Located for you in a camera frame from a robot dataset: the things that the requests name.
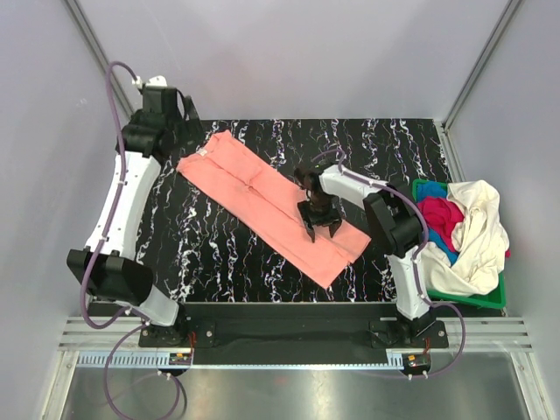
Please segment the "salmon pink t-shirt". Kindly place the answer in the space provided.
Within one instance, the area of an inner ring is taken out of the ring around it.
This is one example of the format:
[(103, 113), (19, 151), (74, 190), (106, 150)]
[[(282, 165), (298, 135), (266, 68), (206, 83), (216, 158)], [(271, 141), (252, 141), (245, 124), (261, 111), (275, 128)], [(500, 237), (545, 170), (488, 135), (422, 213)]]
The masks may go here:
[(297, 208), (305, 193), (228, 130), (212, 135), (199, 151), (181, 158), (177, 170), (323, 288), (371, 241), (346, 221), (334, 236), (321, 227), (312, 240)]

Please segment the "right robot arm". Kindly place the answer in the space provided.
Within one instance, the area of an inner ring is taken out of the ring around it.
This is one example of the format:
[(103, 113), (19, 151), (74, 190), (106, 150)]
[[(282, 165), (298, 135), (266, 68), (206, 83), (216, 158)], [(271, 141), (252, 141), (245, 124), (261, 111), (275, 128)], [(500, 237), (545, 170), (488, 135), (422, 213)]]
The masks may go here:
[(342, 216), (333, 204), (339, 197), (364, 211), (369, 236), (388, 258), (396, 319), (369, 323), (372, 347), (448, 347), (445, 325), (436, 319), (423, 280), (421, 248), (427, 228), (406, 185), (367, 178), (328, 161), (309, 169), (298, 167), (294, 177), (306, 193), (297, 209), (312, 242), (316, 227), (327, 228), (330, 236), (341, 230)]

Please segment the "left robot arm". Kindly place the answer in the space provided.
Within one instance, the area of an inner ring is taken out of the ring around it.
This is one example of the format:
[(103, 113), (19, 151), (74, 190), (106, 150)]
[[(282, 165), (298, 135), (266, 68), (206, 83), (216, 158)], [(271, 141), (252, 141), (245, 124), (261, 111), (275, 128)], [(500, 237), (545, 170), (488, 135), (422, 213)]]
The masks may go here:
[(126, 125), (118, 125), (115, 169), (100, 217), (81, 249), (72, 249), (66, 265), (80, 283), (80, 310), (86, 323), (91, 300), (119, 305), (119, 315), (140, 317), (143, 336), (154, 347), (178, 347), (188, 338), (184, 309), (155, 284), (151, 268), (137, 260), (137, 231), (144, 208), (169, 156), (181, 145), (203, 138), (193, 100), (156, 76), (135, 80), (142, 106)]

